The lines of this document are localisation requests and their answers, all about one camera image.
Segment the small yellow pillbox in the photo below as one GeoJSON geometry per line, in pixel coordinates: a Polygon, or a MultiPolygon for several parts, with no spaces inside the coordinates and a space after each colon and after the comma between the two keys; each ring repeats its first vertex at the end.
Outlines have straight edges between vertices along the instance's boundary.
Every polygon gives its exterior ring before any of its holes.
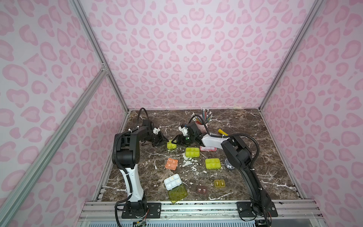
{"type": "Polygon", "coordinates": [[[225,188],[226,187],[225,180],[224,179],[214,180],[214,187],[215,188],[225,188]]]}

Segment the pink red rectangular pillbox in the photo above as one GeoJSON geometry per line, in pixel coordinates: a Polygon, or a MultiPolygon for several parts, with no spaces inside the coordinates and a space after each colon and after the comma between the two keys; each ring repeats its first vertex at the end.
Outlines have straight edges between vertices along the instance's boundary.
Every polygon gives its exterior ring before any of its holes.
{"type": "Polygon", "coordinates": [[[217,151],[216,147],[210,147],[210,146],[206,146],[206,147],[200,146],[199,149],[200,149],[200,151],[208,151],[208,152],[217,151]]]}

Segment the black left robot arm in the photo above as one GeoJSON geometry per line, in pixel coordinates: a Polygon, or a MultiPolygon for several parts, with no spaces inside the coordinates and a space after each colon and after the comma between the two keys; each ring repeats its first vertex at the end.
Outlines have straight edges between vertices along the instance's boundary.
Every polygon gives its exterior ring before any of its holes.
{"type": "Polygon", "coordinates": [[[143,120],[141,126],[115,134],[112,149],[112,162],[125,179],[128,194],[126,204],[133,209],[145,209],[147,206],[138,173],[142,141],[150,142],[153,147],[164,146],[169,142],[151,120],[143,120]]]}

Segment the small dark red pillbox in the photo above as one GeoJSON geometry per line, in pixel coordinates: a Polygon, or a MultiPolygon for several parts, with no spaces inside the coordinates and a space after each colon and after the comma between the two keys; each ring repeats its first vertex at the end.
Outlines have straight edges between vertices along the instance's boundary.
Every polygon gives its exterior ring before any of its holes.
{"type": "Polygon", "coordinates": [[[206,195],[208,194],[208,188],[204,185],[198,185],[197,186],[197,193],[198,194],[202,194],[202,195],[206,195]]]}

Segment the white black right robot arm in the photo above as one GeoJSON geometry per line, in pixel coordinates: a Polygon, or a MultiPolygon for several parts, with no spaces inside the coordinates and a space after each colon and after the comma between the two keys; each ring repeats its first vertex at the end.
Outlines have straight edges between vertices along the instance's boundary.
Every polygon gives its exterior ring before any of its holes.
{"type": "Polygon", "coordinates": [[[209,131],[202,132],[195,123],[179,127],[178,134],[172,143],[188,147],[198,144],[203,147],[222,149],[230,164],[236,168],[246,184],[252,210],[265,218],[273,217],[276,211],[275,204],[267,191],[263,188],[254,168],[255,161],[260,154],[257,141],[244,133],[231,135],[216,135],[209,131]]]}

